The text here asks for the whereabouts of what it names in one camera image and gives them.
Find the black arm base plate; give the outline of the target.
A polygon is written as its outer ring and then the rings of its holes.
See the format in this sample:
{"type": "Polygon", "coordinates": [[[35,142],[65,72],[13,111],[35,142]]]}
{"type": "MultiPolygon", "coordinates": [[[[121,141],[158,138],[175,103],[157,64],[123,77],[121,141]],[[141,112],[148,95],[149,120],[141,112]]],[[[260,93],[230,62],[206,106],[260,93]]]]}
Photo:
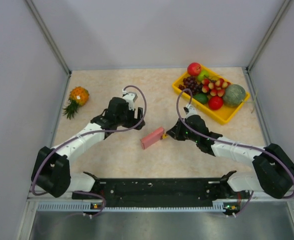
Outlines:
{"type": "Polygon", "coordinates": [[[214,178],[98,178],[90,194],[73,193],[74,200],[105,198],[107,207],[211,207],[218,199],[247,199],[250,194],[235,192],[227,176],[214,178]]]}

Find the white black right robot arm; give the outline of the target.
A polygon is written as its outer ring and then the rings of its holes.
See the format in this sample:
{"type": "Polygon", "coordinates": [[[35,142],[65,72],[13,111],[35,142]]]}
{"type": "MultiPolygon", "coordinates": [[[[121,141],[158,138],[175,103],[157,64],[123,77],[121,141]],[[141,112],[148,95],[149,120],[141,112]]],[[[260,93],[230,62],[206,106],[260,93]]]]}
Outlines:
{"type": "Polygon", "coordinates": [[[232,141],[209,131],[197,114],[178,119],[166,133],[177,141],[194,142],[203,153],[228,158],[252,168],[252,173],[233,173],[220,185],[224,197],[232,198],[245,190],[265,192],[275,199],[294,197],[294,163],[279,145],[252,146],[232,141]]]}

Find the pink express box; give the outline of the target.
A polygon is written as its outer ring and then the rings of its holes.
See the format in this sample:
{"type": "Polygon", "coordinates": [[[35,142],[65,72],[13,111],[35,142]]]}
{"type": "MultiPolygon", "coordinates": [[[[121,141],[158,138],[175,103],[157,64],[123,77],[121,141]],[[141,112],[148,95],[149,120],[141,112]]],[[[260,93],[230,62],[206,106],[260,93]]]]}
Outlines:
{"type": "Polygon", "coordinates": [[[165,129],[163,127],[159,127],[150,134],[140,139],[140,145],[143,150],[149,148],[156,142],[163,139],[163,135],[165,134],[165,129]]]}

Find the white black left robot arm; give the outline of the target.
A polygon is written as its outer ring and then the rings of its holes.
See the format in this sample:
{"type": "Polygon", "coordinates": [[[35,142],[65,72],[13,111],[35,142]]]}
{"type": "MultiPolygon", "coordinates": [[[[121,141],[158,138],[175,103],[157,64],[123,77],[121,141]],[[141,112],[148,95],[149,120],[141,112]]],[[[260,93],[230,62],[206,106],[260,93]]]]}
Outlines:
{"type": "Polygon", "coordinates": [[[40,187],[59,198],[66,192],[84,192],[96,198],[101,187],[93,174],[71,173],[71,166],[93,145],[104,141],[113,133],[140,130],[144,125],[144,109],[135,108],[134,92],[113,97],[102,114],[94,117],[80,132],[53,148],[39,150],[31,176],[31,190],[40,187]]]}

